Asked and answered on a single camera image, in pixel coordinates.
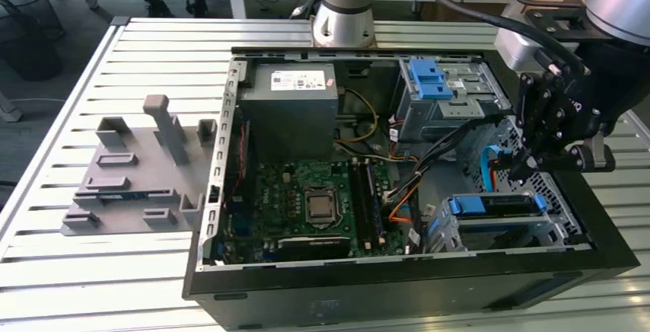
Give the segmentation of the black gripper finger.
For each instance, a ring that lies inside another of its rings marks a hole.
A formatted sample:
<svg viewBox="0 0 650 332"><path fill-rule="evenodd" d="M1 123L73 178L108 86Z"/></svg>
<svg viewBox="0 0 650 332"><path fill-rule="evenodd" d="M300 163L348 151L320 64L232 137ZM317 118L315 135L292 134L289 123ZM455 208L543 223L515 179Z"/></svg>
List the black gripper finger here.
<svg viewBox="0 0 650 332"><path fill-rule="evenodd" d="M562 153L558 125L567 109L548 74L522 73L516 103L516 127L520 149L512 159L509 180L527 180L532 173L547 171Z"/></svg>
<svg viewBox="0 0 650 332"><path fill-rule="evenodd" d="M570 171L580 173L611 172L615 159L604 136L599 132L580 144L547 152L538 157L538 170L542 172Z"/></svg>

